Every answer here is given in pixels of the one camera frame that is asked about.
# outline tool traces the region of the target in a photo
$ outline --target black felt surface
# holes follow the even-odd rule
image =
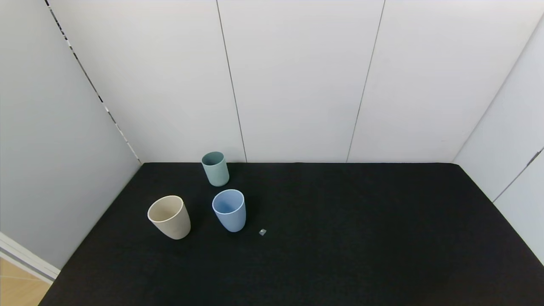
[[[544,305],[544,267],[456,165],[228,167],[213,187],[200,164],[144,164],[40,305]],[[211,208],[229,188],[238,233]],[[170,194],[191,219],[178,241],[146,216]]]

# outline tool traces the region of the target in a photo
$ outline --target teal cup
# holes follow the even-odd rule
[[[227,161],[221,152],[210,152],[202,158],[202,166],[208,181],[215,187],[221,187],[228,182]]]

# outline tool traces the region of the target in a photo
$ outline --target wooden floor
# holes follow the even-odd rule
[[[0,305],[37,306],[50,284],[0,258]]]

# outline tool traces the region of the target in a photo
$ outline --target wall panel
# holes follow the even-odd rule
[[[382,6],[219,1],[248,161],[345,162]]]
[[[62,268],[140,163],[44,1],[0,1],[0,39],[0,231]]]
[[[544,20],[455,158],[491,199],[544,145]]]
[[[543,1],[387,0],[350,162],[451,162]]]
[[[215,1],[50,4],[143,162],[245,161]]]

